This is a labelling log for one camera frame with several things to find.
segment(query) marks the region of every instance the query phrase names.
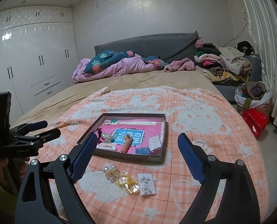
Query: hand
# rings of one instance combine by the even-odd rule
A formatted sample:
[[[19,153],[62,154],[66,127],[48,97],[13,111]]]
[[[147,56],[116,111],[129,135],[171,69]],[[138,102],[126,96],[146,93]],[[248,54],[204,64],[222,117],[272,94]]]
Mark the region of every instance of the hand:
[[[24,161],[29,161],[29,160],[30,160],[29,157],[24,158]],[[8,182],[5,178],[4,172],[2,170],[3,167],[7,166],[8,162],[9,162],[8,158],[0,158],[0,186],[4,190],[10,192],[9,184],[8,184]],[[24,178],[27,168],[28,168],[28,164],[26,162],[24,162],[19,167],[20,178]]]

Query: person's arm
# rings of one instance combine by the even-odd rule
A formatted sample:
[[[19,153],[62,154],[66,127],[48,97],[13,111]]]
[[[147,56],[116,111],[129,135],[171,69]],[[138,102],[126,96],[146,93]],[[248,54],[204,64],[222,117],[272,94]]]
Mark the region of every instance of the person's arm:
[[[8,159],[3,158],[0,159],[0,209],[8,216],[14,217],[17,196],[14,196],[10,193],[9,185],[6,181],[2,168],[8,164]],[[24,163],[20,166],[20,177],[23,178],[25,176],[27,170],[27,163]]]

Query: bed headboard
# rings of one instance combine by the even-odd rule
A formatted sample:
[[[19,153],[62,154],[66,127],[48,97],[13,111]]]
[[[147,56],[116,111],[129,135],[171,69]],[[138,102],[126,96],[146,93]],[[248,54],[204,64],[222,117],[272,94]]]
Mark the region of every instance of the bed headboard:
[[[143,58],[148,56],[157,56],[165,62],[190,58],[196,55],[195,42],[198,39],[198,32],[194,33],[175,33],[175,34],[157,34],[133,37],[124,40],[118,40],[103,45],[95,46],[95,53],[110,49],[115,52],[123,50],[134,50]]]

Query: metal screw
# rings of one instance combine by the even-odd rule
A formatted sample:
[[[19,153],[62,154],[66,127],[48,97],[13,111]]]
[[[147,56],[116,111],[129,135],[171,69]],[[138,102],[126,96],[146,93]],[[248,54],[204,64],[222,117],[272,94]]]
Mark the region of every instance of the metal screw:
[[[32,165],[36,165],[38,163],[38,160],[37,159],[34,159],[34,160],[32,160],[31,162],[30,162],[30,164],[32,164]]]
[[[208,156],[208,160],[209,160],[209,161],[215,161],[215,160],[216,160],[216,157],[214,157],[213,155],[209,155],[209,156]]]
[[[68,158],[67,155],[61,155],[61,156],[60,156],[60,160],[61,160],[61,161],[65,161],[67,158]]]
[[[243,166],[244,165],[244,161],[239,159],[239,160],[237,160],[237,164],[240,165],[240,166]]]

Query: blue gripper pad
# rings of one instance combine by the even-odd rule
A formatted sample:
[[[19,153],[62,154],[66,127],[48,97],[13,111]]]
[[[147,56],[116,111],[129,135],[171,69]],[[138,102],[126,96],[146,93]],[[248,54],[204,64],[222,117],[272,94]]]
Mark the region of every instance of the blue gripper pad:
[[[47,126],[48,126],[47,121],[43,120],[43,121],[39,121],[39,122],[29,124],[27,129],[29,131],[35,131],[35,130],[46,128]]]
[[[193,148],[185,138],[185,134],[181,133],[178,136],[178,148],[195,180],[198,180],[201,184],[205,181],[204,167],[202,162],[195,154]]]
[[[97,136],[92,134],[91,137],[84,142],[85,146],[82,148],[81,152],[72,163],[72,171],[70,179],[72,183],[75,183],[77,180],[81,179],[97,146]]]

